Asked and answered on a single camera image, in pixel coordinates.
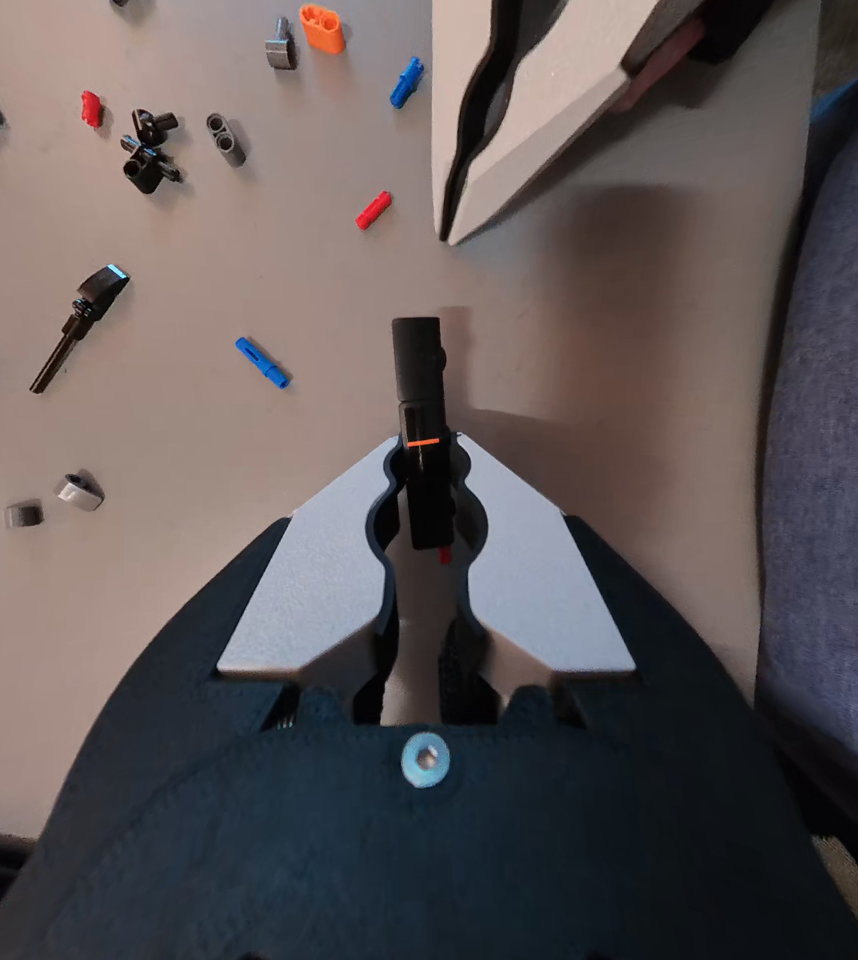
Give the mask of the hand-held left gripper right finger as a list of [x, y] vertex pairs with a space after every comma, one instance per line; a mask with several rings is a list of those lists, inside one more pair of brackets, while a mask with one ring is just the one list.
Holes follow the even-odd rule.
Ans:
[[625, 678], [637, 665], [564, 511], [466, 434], [451, 448], [457, 606], [450, 723], [492, 724], [519, 689]]

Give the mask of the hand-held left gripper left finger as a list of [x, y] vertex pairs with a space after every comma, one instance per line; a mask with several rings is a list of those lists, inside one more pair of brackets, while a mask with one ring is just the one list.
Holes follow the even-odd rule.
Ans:
[[220, 675], [327, 689], [378, 724], [399, 653], [401, 441], [389, 438], [289, 517], [217, 662]]

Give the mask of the orange two-hole lego beam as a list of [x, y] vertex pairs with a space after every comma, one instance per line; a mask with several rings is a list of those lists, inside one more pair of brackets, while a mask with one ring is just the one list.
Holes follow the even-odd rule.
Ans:
[[311, 48], [328, 55], [339, 55], [346, 50], [343, 23], [337, 11], [306, 3], [299, 8], [299, 22]]

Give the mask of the black lego cross connector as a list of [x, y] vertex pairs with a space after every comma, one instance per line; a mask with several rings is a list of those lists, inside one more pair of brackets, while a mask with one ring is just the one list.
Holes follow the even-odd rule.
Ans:
[[163, 181], [183, 182], [183, 173], [163, 151], [146, 146], [129, 135], [121, 137], [120, 143], [127, 152], [123, 175], [141, 194], [151, 196]]

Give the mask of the dark grey two-hole lego beam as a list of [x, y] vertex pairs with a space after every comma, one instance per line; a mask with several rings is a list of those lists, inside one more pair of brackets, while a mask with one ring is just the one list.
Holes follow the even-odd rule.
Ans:
[[233, 169], [240, 168], [246, 162], [246, 154], [227, 118], [218, 112], [210, 113], [206, 117], [206, 128], [226, 163]]

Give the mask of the black blade piece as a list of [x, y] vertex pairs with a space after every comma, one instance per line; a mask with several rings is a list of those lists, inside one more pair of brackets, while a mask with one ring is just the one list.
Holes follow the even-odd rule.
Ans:
[[79, 285], [73, 312], [63, 325], [60, 340], [29, 387], [33, 395], [45, 392], [75, 346], [105, 317], [130, 280], [119, 267], [108, 264]]

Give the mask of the person's right hand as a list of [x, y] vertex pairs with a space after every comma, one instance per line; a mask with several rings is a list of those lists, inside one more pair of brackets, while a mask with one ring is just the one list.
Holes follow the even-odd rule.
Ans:
[[611, 112], [624, 114], [635, 106], [648, 90], [688, 57], [705, 33], [706, 26], [700, 16], [693, 16], [678, 27], [631, 76], [619, 99], [613, 102]]

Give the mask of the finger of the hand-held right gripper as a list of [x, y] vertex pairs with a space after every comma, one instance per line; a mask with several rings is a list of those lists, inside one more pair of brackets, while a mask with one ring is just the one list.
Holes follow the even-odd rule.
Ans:
[[431, 181], [435, 234], [459, 243], [509, 198], [509, 2], [432, 4]]
[[459, 243], [494, 220], [626, 89], [631, 76], [623, 58], [658, 3], [507, 2], [508, 97], [500, 131], [509, 196]]

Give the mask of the black lego shock absorber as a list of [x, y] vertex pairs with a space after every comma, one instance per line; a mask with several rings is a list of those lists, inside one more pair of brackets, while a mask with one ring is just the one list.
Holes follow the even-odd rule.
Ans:
[[390, 326], [412, 548], [452, 550], [455, 505], [440, 319], [402, 317]]

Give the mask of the grey lego pin connector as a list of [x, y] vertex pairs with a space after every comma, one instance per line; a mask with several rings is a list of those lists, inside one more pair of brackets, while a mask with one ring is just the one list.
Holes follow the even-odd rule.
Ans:
[[279, 16], [275, 31], [265, 40], [268, 65], [276, 71], [294, 71], [298, 67], [298, 55], [289, 19]]

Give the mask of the long blue lego pin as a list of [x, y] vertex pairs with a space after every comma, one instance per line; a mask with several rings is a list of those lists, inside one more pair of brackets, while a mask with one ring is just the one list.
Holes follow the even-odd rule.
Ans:
[[284, 390], [290, 385], [290, 379], [285, 372], [253, 341], [240, 337], [235, 341], [234, 346], [275, 387]]

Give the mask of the blue lego axle pin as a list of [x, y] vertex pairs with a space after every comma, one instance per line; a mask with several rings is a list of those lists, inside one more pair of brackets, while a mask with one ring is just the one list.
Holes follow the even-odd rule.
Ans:
[[412, 56], [389, 94], [389, 103], [394, 110], [400, 111], [403, 109], [419, 87], [424, 70], [423, 61], [418, 56]]

